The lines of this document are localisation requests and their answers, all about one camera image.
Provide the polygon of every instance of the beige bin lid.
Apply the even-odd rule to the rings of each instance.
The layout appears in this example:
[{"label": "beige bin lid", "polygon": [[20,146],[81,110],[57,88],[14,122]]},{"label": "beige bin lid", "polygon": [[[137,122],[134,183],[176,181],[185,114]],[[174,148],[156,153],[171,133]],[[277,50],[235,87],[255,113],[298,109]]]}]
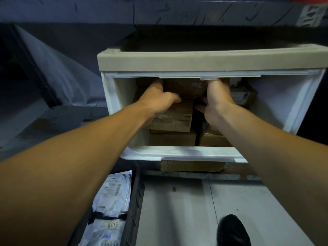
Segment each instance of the beige bin lid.
[{"label": "beige bin lid", "polygon": [[328,67],[328,47],[316,44],[280,44],[280,47],[242,50],[176,50],[167,45],[145,49],[126,46],[98,54],[100,71],[245,71]]}]

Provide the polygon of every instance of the forearm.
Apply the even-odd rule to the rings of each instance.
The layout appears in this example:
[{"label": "forearm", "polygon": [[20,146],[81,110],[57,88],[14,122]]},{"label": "forearm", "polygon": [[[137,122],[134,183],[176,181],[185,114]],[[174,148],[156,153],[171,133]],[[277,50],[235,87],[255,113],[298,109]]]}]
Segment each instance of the forearm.
[{"label": "forearm", "polygon": [[47,245],[67,243],[118,157],[150,116],[135,103],[3,161],[0,216],[8,230],[1,232],[2,242],[15,244],[24,237],[25,243],[36,238]]},{"label": "forearm", "polygon": [[290,135],[235,104],[218,128],[316,245],[326,245],[328,147]]}]

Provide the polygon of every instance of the hand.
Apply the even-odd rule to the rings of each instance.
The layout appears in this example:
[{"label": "hand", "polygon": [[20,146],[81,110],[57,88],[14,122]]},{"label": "hand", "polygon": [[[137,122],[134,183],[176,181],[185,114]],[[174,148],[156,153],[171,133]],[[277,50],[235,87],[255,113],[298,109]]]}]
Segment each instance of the hand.
[{"label": "hand", "polygon": [[145,106],[151,113],[151,118],[145,125],[149,124],[156,115],[167,111],[173,103],[180,102],[181,98],[178,94],[163,91],[163,81],[160,78],[157,78],[137,101],[137,103]]},{"label": "hand", "polygon": [[206,121],[219,129],[221,114],[231,106],[236,105],[230,93],[229,79],[208,81],[207,98],[202,97],[207,106],[196,105],[195,108],[205,115]]}]

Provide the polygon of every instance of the black pen mark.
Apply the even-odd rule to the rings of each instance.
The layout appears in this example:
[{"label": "black pen mark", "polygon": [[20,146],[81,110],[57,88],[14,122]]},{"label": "black pen mark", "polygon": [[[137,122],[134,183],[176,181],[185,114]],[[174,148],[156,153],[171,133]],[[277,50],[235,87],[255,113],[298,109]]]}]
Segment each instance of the black pen mark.
[{"label": "black pen mark", "polygon": [[134,24],[134,3],[133,3],[132,8],[133,8],[133,22],[132,22],[132,24]]},{"label": "black pen mark", "polygon": [[194,21],[194,24],[193,24],[193,26],[195,26],[195,23],[196,23],[196,20],[197,20],[197,18],[198,18],[198,15],[196,16],[196,19],[195,19],[195,21]]},{"label": "black pen mark", "polygon": [[204,15],[204,18],[203,18],[203,21],[202,21],[202,24],[201,24],[201,25],[203,25],[203,24],[204,24],[204,20],[205,20],[205,17],[206,17],[206,15]]},{"label": "black pen mark", "polygon": [[233,4],[233,3],[231,3],[231,4],[229,5],[229,7],[226,9],[226,11],[224,11],[224,13],[222,14],[222,16],[218,19],[218,21],[221,20],[221,18],[225,15],[225,13],[226,13],[226,12],[228,11],[228,9],[232,6],[232,4]]},{"label": "black pen mark", "polygon": [[157,13],[161,13],[161,12],[166,12],[166,11],[170,11],[172,8],[164,8],[164,9],[159,9],[157,10]]},{"label": "black pen mark", "polygon": [[162,20],[162,17],[160,17],[157,22],[156,22],[156,25],[159,23],[159,21]]},{"label": "black pen mark", "polygon": [[284,18],[292,10],[292,8],[294,6],[295,6],[295,4],[283,16],[281,16],[281,18],[279,20],[277,20],[275,23],[273,23],[273,26],[276,25],[278,22],[280,22],[282,20],[282,18]]},{"label": "black pen mark", "polygon": [[253,16],[252,18],[248,18],[247,16],[245,17],[245,19],[246,20],[248,20],[248,21],[251,21],[251,20],[253,20],[258,14],[259,14],[260,12],[258,12],[255,16]]}]

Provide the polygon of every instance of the white plastic storage bin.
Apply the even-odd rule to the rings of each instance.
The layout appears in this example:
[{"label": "white plastic storage bin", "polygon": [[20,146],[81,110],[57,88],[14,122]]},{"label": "white plastic storage bin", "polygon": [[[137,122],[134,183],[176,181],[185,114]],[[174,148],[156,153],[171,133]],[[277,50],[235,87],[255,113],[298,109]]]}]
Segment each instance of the white plastic storage bin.
[{"label": "white plastic storage bin", "polygon": [[[278,49],[197,52],[107,49],[98,55],[98,63],[109,114],[132,103],[138,77],[248,77],[258,91],[250,111],[296,134],[328,67],[328,48],[293,44]],[[121,157],[247,162],[235,148],[149,146],[149,133],[148,129],[138,131]]]}]

